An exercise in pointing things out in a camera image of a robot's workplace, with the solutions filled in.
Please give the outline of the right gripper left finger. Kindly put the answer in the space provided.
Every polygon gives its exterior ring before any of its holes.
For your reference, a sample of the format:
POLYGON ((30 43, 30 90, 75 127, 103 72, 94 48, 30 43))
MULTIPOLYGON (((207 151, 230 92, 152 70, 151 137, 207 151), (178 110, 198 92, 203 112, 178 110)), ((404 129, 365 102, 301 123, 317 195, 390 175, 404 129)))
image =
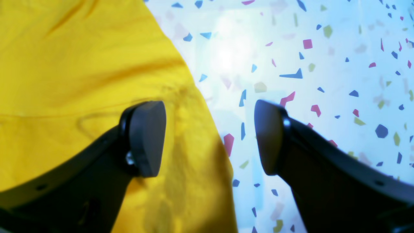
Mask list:
POLYGON ((158 175, 166 128, 164 102, 127 108, 79 154, 1 192, 1 232, 111 232, 130 181, 158 175))

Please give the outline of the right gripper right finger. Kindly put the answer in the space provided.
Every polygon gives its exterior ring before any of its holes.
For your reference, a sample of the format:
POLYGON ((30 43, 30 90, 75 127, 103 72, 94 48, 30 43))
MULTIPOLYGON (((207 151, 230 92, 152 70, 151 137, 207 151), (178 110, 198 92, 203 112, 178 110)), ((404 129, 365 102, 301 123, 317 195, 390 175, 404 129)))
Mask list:
POLYGON ((254 124, 263 170, 292 190, 309 233, 412 233, 413 186, 358 162, 259 99, 254 124))

